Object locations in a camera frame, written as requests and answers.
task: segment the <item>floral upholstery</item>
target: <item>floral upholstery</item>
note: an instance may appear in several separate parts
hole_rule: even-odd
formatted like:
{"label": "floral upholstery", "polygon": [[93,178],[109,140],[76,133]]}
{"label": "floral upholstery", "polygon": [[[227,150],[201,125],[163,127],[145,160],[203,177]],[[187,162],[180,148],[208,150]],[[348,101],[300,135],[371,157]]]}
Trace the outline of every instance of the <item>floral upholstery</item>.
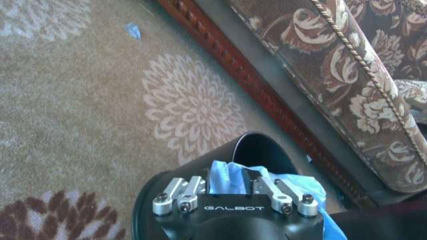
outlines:
{"label": "floral upholstery", "polygon": [[427,82],[394,80],[418,124],[427,125]]}
{"label": "floral upholstery", "polygon": [[[372,39],[376,52],[343,0],[228,3],[386,185],[404,193],[424,190],[427,143],[404,100],[407,94],[399,92],[387,70],[402,76],[411,57],[422,65],[423,44],[410,42],[402,49],[402,38],[379,31]],[[360,11],[367,10],[367,4],[363,6]],[[406,33],[419,30],[423,20],[416,17],[414,21],[400,23]]]}
{"label": "floral upholstery", "polygon": [[391,77],[426,81],[427,2],[346,0],[346,3]]}

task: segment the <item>blue plastic wrap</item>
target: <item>blue plastic wrap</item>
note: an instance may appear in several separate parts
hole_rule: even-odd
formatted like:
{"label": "blue plastic wrap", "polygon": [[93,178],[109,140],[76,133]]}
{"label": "blue plastic wrap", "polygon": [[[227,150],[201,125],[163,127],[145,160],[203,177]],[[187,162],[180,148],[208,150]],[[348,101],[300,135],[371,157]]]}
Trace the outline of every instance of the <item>blue plastic wrap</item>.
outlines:
{"label": "blue plastic wrap", "polygon": [[124,26],[124,29],[133,38],[141,40],[141,31],[139,26],[133,22],[128,23]]}
{"label": "blue plastic wrap", "polygon": [[209,171],[209,194],[247,194],[243,179],[243,168],[259,171],[263,177],[285,180],[291,189],[299,189],[303,193],[311,194],[319,202],[319,212],[323,215],[323,239],[347,240],[347,237],[328,215],[327,192],[320,183],[311,176],[293,174],[272,174],[263,166],[245,167],[237,163],[213,161]]}

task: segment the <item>hex bolt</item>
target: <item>hex bolt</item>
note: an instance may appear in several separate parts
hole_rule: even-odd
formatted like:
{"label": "hex bolt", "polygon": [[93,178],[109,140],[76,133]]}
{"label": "hex bolt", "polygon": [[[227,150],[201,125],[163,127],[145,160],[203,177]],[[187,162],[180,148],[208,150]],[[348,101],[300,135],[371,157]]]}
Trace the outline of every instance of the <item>hex bolt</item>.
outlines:
{"label": "hex bolt", "polygon": [[285,204],[283,204],[283,206],[281,206],[281,213],[283,213],[284,215],[289,215],[291,212],[292,212],[292,203],[285,203]]}
{"label": "hex bolt", "polygon": [[188,202],[184,202],[180,206],[179,206],[179,211],[183,213],[183,214],[187,214],[189,213],[189,210],[192,209],[191,205]]}
{"label": "hex bolt", "polygon": [[155,200],[159,203],[163,203],[167,199],[168,199],[168,194],[165,192],[160,192],[155,197]]}
{"label": "hex bolt", "polygon": [[313,198],[313,195],[311,194],[304,194],[301,196],[301,203],[303,204],[311,204],[313,202],[315,198]]}

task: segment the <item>carved wooden trim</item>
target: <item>carved wooden trim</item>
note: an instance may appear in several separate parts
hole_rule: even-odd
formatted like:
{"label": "carved wooden trim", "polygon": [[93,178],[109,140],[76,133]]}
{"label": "carved wooden trim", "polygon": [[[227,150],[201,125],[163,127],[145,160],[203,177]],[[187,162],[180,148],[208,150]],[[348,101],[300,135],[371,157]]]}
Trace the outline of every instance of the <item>carved wooden trim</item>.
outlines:
{"label": "carved wooden trim", "polygon": [[360,208],[378,204],[348,171],[335,160],[316,136],[295,115],[288,105],[233,46],[220,28],[192,0],[156,0],[168,14],[183,25],[204,49],[212,54],[237,84],[260,104],[263,110],[309,155],[316,167],[328,175],[343,193]]}

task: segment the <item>beige carpet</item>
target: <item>beige carpet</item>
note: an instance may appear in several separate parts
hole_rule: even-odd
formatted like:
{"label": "beige carpet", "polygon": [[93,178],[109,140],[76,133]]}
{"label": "beige carpet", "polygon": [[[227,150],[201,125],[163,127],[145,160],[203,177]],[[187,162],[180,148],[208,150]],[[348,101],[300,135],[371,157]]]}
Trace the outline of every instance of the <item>beige carpet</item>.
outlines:
{"label": "beige carpet", "polygon": [[304,153],[155,1],[0,0],[0,239],[129,239],[147,180],[247,130],[280,143],[339,212]]}

